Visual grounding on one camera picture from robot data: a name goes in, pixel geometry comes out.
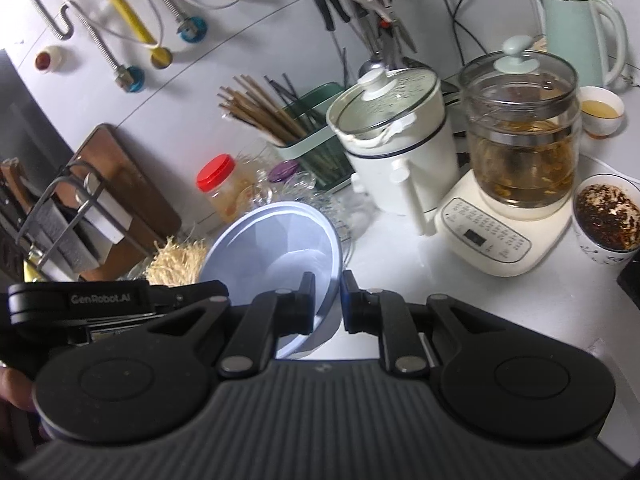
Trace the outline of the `person's left hand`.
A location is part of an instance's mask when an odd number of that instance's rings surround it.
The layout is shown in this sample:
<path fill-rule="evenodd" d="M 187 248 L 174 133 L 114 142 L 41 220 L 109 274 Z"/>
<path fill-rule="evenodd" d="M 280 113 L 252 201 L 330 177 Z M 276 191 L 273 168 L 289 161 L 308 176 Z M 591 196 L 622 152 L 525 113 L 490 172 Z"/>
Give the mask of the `person's left hand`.
<path fill-rule="evenodd" d="M 22 372 L 11 367 L 2 366 L 0 373 L 1 416 L 6 416 L 9 408 L 35 413 L 32 381 Z"/>

